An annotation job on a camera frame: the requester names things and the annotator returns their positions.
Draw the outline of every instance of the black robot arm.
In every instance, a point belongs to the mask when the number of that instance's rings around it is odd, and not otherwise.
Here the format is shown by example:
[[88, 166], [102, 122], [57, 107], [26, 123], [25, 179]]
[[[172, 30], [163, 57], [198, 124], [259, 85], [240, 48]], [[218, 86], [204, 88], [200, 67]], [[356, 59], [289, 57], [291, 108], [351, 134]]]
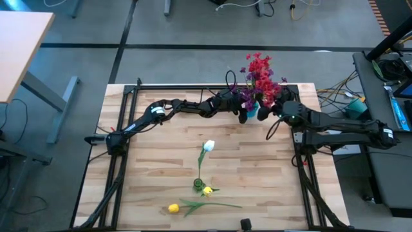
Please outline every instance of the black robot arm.
[[195, 113], [204, 118], [213, 117], [218, 112], [233, 112], [239, 115], [239, 122], [247, 120], [247, 110], [242, 108], [244, 100], [241, 95], [231, 90], [220, 90], [215, 96], [202, 101], [160, 100], [150, 104], [143, 115], [122, 131], [114, 131], [106, 137], [109, 155], [121, 155], [125, 152], [127, 140], [137, 133], [145, 132], [150, 125], [162, 124], [170, 120], [176, 113]]
[[[262, 116], [263, 112], [265, 115], [267, 112], [273, 112], [294, 131], [301, 132], [299, 151], [303, 155], [314, 154], [322, 146], [330, 146], [334, 151], [348, 144], [364, 144], [386, 150], [397, 144], [393, 130], [383, 122], [334, 118], [295, 101], [276, 103], [270, 110], [261, 110], [260, 119], [267, 117]], [[337, 130], [341, 133], [319, 133], [326, 130]]]

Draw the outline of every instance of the metal table leg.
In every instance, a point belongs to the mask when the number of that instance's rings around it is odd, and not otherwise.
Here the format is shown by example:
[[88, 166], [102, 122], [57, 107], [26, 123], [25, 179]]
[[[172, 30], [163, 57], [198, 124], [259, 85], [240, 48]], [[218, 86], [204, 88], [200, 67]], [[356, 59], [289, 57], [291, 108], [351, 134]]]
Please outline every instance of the metal table leg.
[[257, 7], [259, 8], [259, 17], [262, 17], [265, 14], [265, 0], [261, 0]]
[[75, 0], [75, 4], [73, 5], [73, 10], [71, 11], [71, 17], [76, 18], [77, 12], [79, 11], [80, 5], [83, 3], [83, 0]]
[[14, 178], [16, 178], [14, 184], [11, 184], [6, 190], [6, 196], [8, 197], [6, 198], [7, 200], [4, 201], [4, 208], [1, 210], [0, 216], [0, 228], [3, 228], [8, 222], [8, 210], [14, 206], [15, 201], [19, 197], [21, 189], [24, 186], [24, 182], [27, 179], [28, 172], [33, 164], [33, 160], [39, 161], [43, 165], [49, 165], [52, 158], [45, 157], [44, 155], [40, 155], [32, 151], [26, 151], [15, 144], [9, 144], [4, 141], [0, 141], [0, 151], [3, 151], [3, 156], [19, 156], [25, 158], [21, 161], [22, 165], [19, 174], [14, 175]]
[[51, 107], [57, 110], [57, 115], [53, 120], [52, 130], [47, 138], [47, 143], [56, 143], [57, 137], [59, 135], [64, 116], [66, 115], [71, 97], [73, 92], [76, 89], [77, 83], [79, 83], [79, 78], [74, 76], [70, 79], [69, 84], [67, 85], [66, 91], [63, 94], [63, 97], [60, 97], [57, 93], [51, 90], [47, 85], [38, 80], [33, 74], [27, 72], [24, 80], [21, 85], [27, 90], [31, 91], [38, 98], [42, 99], [44, 102], [49, 104]]
[[18, 155], [22, 157], [27, 157], [29, 159], [33, 159], [36, 161], [41, 162], [43, 165], [49, 165], [52, 161], [52, 158], [45, 157], [44, 155], [37, 154], [36, 152], [26, 151], [15, 144], [10, 144], [4, 141], [0, 141], [0, 151], [6, 152], [11, 155]]
[[171, 0], [165, 0], [165, 16], [169, 16], [170, 15], [170, 4], [171, 4]]

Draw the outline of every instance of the wooden tabletop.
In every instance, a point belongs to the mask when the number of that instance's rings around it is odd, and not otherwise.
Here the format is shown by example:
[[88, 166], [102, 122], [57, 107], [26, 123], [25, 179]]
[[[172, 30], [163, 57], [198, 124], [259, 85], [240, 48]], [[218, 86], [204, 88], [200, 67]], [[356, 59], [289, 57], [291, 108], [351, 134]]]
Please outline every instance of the wooden tabletop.
[[0, 11], [0, 103], [13, 99], [53, 19], [53, 13]]
[[[302, 103], [320, 110], [314, 84], [298, 85]], [[111, 84], [106, 90], [98, 122], [106, 130], [117, 125], [123, 88], [123, 84]], [[203, 99], [210, 96], [204, 92]], [[139, 91], [135, 119], [153, 101], [175, 98], [198, 102], [200, 91]], [[233, 113], [218, 113], [211, 119], [178, 113], [163, 126], [135, 135], [129, 149], [117, 229], [234, 230], [240, 229], [243, 218], [250, 218], [256, 230], [307, 229], [297, 169], [290, 163], [294, 155], [290, 128], [282, 123], [272, 139], [265, 140], [276, 120], [277, 117], [269, 117], [259, 122], [255, 118], [239, 124]], [[198, 174], [201, 144], [207, 140], [215, 140], [216, 144], [205, 156], [201, 178], [220, 190], [210, 198], [200, 198], [192, 190], [192, 183]], [[106, 145], [95, 146], [91, 157], [105, 151]], [[101, 201], [109, 160], [109, 155], [104, 155], [88, 165], [75, 226], [85, 222]], [[348, 223], [332, 156], [318, 153], [314, 162], [323, 199]], [[242, 208], [203, 206], [184, 218], [187, 208], [177, 214], [167, 210], [169, 204], [182, 205], [179, 198], [236, 204]], [[313, 199], [311, 203], [317, 221]], [[112, 207], [110, 204], [108, 223]]]

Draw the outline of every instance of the gray floor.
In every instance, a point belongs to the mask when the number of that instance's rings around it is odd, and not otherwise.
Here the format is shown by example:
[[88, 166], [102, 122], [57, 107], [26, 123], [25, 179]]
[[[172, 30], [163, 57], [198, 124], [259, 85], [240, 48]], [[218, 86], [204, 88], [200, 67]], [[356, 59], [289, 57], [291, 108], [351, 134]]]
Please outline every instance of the gray floor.
[[[321, 6], [312, 7], [296, 22], [290, 20], [290, 1], [286, 0], [278, 0], [274, 5], [275, 17], [271, 18], [256, 17], [253, 8], [228, 6], [215, 12], [215, 5], [206, 0], [172, 2], [172, 14], [165, 18], [163, 0], [139, 0], [127, 43], [358, 47], [375, 46], [383, 39], [367, 0], [322, 1]], [[25, 3], [33, 11], [56, 12], [46, 37], [48, 43], [119, 43], [131, 4], [129, 0], [85, 0], [78, 18], [71, 19], [68, 16], [70, 0], [57, 8], [46, 8], [40, 0]], [[19, 145], [53, 157], [53, 162], [32, 170], [22, 201], [16, 206], [20, 211], [35, 209], [38, 202], [33, 202], [30, 196], [39, 195], [49, 202], [49, 208], [30, 216], [11, 215], [11, 228], [51, 231], [69, 226], [90, 149], [83, 137], [92, 133], [97, 123], [116, 51], [41, 48], [35, 56], [30, 71], [57, 93], [64, 91], [72, 75], [78, 75], [81, 83], [60, 140], [53, 146], [45, 140], [54, 110], [24, 88], [19, 88], [15, 96], [27, 102], [29, 109], [28, 128]], [[116, 83], [135, 83], [137, 77], [145, 83], [223, 82], [228, 69], [238, 71], [247, 65], [245, 56], [249, 52], [254, 51], [127, 49]], [[314, 82], [318, 88], [327, 88], [354, 71], [351, 53], [264, 54], [273, 57], [275, 80], [287, 77], [290, 82]], [[352, 81], [350, 87], [361, 90], [358, 80]], [[4, 107], [0, 106], [0, 112], [4, 112]], [[10, 140], [15, 140], [22, 129], [22, 108], [19, 102], [9, 106], [5, 132]], [[0, 122], [3, 120], [4, 115], [0, 113]], [[348, 175], [340, 179], [351, 224], [392, 231], [410, 228], [412, 220], [392, 218], [384, 206], [371, 206], [359, 198], [368, 191], [364, 180], [364, 177]]]

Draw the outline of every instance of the blue vase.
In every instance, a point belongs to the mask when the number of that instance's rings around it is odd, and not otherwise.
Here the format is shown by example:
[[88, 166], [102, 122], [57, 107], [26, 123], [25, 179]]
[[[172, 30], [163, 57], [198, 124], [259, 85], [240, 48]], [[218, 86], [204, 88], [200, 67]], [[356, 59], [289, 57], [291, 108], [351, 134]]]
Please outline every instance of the blue vase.
[[253, 110], [247, 112], [247, 118], [251, 119], [251, 118], [255, 117], [256, 112], [258, 111], [258, 109], [259, 109], [259, 103], [255, 102], [255, 104], [253, 105]]

